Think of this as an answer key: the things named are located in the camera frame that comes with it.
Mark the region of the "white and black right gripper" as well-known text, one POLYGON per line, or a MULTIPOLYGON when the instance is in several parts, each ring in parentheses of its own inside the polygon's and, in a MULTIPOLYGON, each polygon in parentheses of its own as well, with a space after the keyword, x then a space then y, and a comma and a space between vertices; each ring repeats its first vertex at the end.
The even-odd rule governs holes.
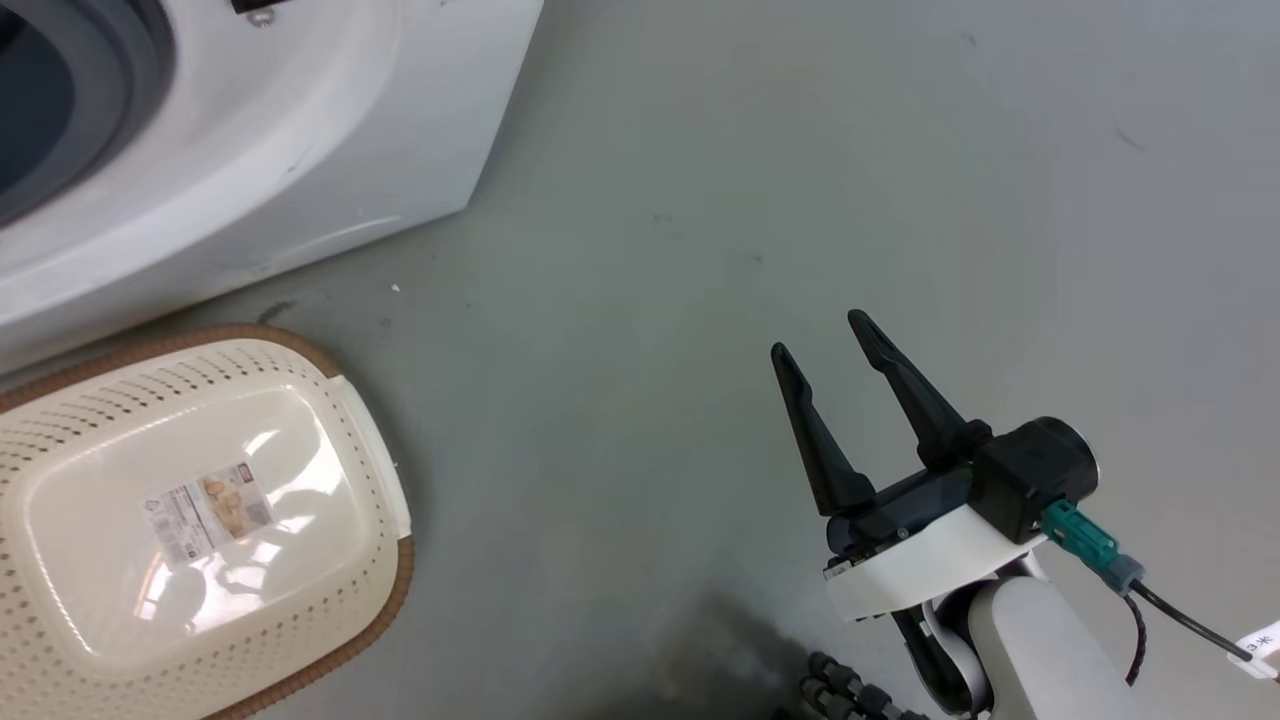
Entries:
MULTIPOLYGON (((983 420, 964 419, 874 323, 852 309, 847 322, 867 361, 890 384, 916 437, 927 468, 969 462, 993 439, 983 420)), ((771 363, 817 511, 828 518, 832 559, 826 592, 845 621, 916 607, 984 579, 1044 543, 1015 543, 968 502, 970 465, 919 471, 876 495, 852 469, 813 402, 812 386, 788 348, 777 342, 771 363)))

